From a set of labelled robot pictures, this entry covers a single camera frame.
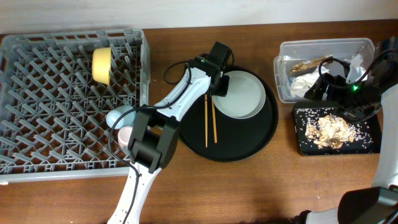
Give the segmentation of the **white napkin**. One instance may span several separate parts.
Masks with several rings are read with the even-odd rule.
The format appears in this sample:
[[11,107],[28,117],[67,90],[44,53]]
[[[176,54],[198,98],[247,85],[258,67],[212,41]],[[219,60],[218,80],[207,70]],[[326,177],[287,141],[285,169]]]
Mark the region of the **white napkin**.
[[319,78],[320,75],[318,68],[316,68],[312,73],[307,73],[294,78],[289,89],[291,96],[303,98],[305,93],[314,86]]

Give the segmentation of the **grey round plate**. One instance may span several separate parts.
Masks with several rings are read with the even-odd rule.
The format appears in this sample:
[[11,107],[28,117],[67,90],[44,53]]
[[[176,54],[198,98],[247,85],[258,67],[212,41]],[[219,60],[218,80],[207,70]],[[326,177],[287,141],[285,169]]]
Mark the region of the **grey round plate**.
[[226,96],[214,96],[215,107],[234,119],[258,114],[266,102],[265,87],[255,75],[242,70],[225,73],[229,77]]

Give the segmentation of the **gold snack wrapper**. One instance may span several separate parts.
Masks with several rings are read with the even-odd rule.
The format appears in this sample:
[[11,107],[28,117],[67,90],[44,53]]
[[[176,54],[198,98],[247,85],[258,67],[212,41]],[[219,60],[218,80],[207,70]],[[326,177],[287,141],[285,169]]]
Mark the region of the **gold snack wrapper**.
[[323,57],[308,59],[303,62],[300,62],[296,65],[293,65],[290,69],[289,73],[292,75],[293,73],[299,73],[302,71],[310,70],[312,68],[318,67],[324,60],[333,58],[332,55],[327,55]]

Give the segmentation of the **wooden chopstick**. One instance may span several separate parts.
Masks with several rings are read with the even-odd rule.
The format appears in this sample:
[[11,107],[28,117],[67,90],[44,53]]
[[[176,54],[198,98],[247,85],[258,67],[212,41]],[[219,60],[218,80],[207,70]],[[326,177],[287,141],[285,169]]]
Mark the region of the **wooden chopstick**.
[[208,95],[204,95],[204,109],[205,109],[205,147],[208,147]]
[[213,120],[213,136],[214,136],[214,143],[218,143],[218,135],[217,135],[217,127],[216,127],[216,113],[215,113],[215,104],[213,95],[211,96],[211,109],[212,109],[212,120]]

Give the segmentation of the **food scraps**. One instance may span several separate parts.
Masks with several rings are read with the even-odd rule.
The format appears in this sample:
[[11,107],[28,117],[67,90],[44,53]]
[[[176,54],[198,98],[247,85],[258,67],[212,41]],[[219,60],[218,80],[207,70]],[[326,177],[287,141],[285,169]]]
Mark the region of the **food scraps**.
[[317,145],[319,149],[324,147],[340,149],[344,143],[354,142],[356,130],[343,118],[326,115],[319,118],[315,126],[308,122],[305,136]]

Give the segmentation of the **blue plastic cup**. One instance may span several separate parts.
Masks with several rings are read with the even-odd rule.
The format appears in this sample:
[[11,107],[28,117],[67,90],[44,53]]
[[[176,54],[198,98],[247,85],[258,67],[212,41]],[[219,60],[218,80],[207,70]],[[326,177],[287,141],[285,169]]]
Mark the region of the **blue plastic cup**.
[[[122,105],[114,110],[111,110],[107,115],[106,115],[106,123],[107,125],[112,128],[115,122],[127,111],[132,110],[133,107],[129,105]],[[121,129],[125,126],[134,126],[134,122],[137,116],[137,112],[133,111],[127,115],[125,115],[123,118],[119,120],[117,125],[115,126],[115,129]]]

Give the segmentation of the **pink plastic cup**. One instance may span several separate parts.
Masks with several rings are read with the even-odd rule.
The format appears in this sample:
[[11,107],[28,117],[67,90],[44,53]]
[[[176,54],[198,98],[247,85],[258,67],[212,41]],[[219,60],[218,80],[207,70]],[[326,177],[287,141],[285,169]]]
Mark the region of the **pink plastic cup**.
[[125,126],[118,131],[118,144],[121,149],[127,149],[132,130],[132,126]]

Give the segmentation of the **yellow bowl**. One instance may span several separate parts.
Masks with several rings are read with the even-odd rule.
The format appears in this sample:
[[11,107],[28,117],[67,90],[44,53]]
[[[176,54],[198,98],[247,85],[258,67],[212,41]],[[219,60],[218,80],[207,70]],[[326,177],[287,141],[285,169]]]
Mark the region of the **yellow bowl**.
[[93,52],[92,76],[94,81],[109,85],[111,70],[111,48],[96,49]]

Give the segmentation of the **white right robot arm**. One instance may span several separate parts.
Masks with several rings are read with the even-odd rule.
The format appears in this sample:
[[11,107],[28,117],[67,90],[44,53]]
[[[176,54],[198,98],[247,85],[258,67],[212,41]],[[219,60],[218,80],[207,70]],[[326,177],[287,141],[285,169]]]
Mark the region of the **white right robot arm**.
[[384,121],[372,186],[345,193],[336,208],[303,211],[292,223],[397,223],[397,37],[377,44],[373,61],[354,82],[319,73],[304,97],[325,97],[346,121],[366,121],[379,110]]

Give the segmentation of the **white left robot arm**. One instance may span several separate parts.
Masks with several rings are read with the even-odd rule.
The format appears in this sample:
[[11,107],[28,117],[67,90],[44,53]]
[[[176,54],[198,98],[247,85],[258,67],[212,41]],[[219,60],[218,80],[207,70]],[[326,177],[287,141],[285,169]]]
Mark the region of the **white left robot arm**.
[[109,223],[139,223],[151,185],[174,156],[182,118],[199,97],[227,93],[223,74],[233,61],[233,51],[216,42],[210,53],[183,62],[180,81],[162,101],[133,109],[137,116],[127,144],[129,173]]

